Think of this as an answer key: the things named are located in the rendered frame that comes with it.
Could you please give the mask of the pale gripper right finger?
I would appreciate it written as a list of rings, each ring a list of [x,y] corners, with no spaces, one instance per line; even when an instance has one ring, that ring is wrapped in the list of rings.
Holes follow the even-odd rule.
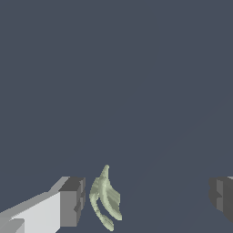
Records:
[[[211,204],[233,223],[233,177],[211,177],[208,185]]]

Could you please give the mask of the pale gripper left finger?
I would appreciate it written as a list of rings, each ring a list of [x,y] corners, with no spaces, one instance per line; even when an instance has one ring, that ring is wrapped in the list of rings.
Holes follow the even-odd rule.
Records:
[[[84,177],[61,177],[47,192],[0,213],[0,233],[56,233],[76,227],[86,202]]]

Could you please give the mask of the pale green banana bunch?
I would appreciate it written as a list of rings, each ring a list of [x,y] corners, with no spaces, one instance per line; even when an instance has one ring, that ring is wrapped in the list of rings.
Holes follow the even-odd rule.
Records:
[[[108,171],[109,165],[105,165],[100,176],[95,178],[89,192],[89,200],[96,216],[99,218],[103,226],[109,231],[113,231],[113,221],[101,213],[97,204],[97,201],[100,200],[111,217],[118,221],[123,219],[119,209],[120,194],[112,187]]]

